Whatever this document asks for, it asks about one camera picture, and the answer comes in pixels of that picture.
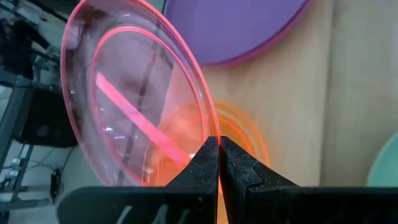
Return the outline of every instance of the metal rack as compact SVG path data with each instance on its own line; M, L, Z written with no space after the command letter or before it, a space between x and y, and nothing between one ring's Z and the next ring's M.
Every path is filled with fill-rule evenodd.
M0 121L0 167L4 167L6 157L14 140L12 135L18 120L18 114L23 104L26 103L24 99L28 93L27 90L33 86L39 86L41 88L45 88L45 86L39 83L32 83L23 76L13 75L2 70L0 70L0 84L13 89L6 110ZM1 182L0 194L12 194L12 197L9 202L0 202L0 212L46 206L50 203L50 199L48 198L22 200L18 197L18 194L21 192L49 192L50 190L50 185L22 186L22 180L30 156L32 155L33 147L33 145L29 145L27 149L25 147L20 149L19 155L13 159L9 173L6 175L4 181Z
M19 9L20 0L13 0L12 2L6 1L6 2L9 3L8 6L5 5L5 4L3 4L2 2L4 2L4 0L0 0L0 10L6 11L6 12L8 12L8 13L10 13L10 14L13 14L14 16L18 17L19 19L22 19L23 21L25 21L25 22L29 23L30 25L32 25L33 27L37 28L38 24L35 24L34 22L28 20L28 19L25 18L23 15L21 15L21 14L18 13L17 10ZM50 15L52 15L53 17L55 17L55 18L61 20L62 22L65 22L65 23L67 22L67 19L66 19L66 18L62 17L60 14L57 14L55 11L53 11L51 8L49 8L49 7L45 6L45 5L43 5L41 2L35 1L35 0L27 1L27 2L30 2L30 3L34 4L35 6L37 6L38 8L40 8L41 10L43 10L44 12L49 13ZM47 54L45 54L45 53L43 53L43 52L41 52L41 51L39 51L39 50L37 50L37 49L35 49L35 48L31 48L31 50L30 50L30 55L31 55L31 57L32 57L32 60L33 60L32 63L33 63L33 64L35 63L35 62L34 62L34 59L35 59L36 57L41 57L41 58L43 58L43 60L39 60L39 61L37 61L37 62L34 64L34 67L36 68L36 69L34 70L36 81L40 82L40 78L41 78L40 73L41 73L41 70L49 70L49 68L47 68L47 67L45 67L45 66L43 65L43 61L44 61L44 60L45 60L45 61L51 61L51 62L55 63L56 66L58 67L56 70L59 70L59 64L60 64L60 59L59 59L59 57L49 56L49 55L47 55Z

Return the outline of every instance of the wooden surface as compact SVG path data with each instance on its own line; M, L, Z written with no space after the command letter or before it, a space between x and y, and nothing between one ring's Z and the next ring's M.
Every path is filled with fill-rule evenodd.
M314 1L292 33L254 60L203 68L213 98L248 113L272 168L299 185L320 181L332 3Z
M336 1L322 185L365 185L398 131L397 12L398 1Z

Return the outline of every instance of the black cable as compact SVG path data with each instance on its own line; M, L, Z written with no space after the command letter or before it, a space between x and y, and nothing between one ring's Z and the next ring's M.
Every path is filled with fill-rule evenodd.
M162 15L164 15L164 13L166 12L166 6L167 6L167 0L163 0L163 6L162 9L160 10Z
M68 162L68 160L69 160L70 154L72 153L72 151L73 151L75 148L76 148L76 146L70 149L70 151L69 151L69 153L68 153L68 156L67 156L67 158L65 159L65 162L63 163L63 166L62 166L62 169L61 169L61 177L62 177L62 174L63 174L63 170L65 169L65 166L67 166L67 162Z
M32 160L32 159L29 159L29 162L34 162L34 163L36 163L36 165L35 166L37 166L37 167L48 167L49 169L51 169L51 170L55 170L55 168L53 167L53 166L51 166L50 164L43 164L43 163L41 163L41 162L37 162L37 161L34 161L34 160Z
M55 150L55 147L53 147L53 148L51 149L51 151L50 151L40 162L38 162L36 165L30 167L29 170L25 171L25 173L31 171L32 169L34 169L34 168L36 168L36 167L42 166L43 161L46 160L46 158L48 158L48 157L51 155L51 153L53 153L54 150Z
M54 171L54 170L55 170L55 169L54 169L52 166L50 166L50 165L47 165L47 164L37 164L37 165L34 165L34 166L32 166L32 167L29 167L30 169L27 170L27 171L25 171L25 173L31 171L32 169L38 168L38 167L48 168L48 169L50 169L51 171Z

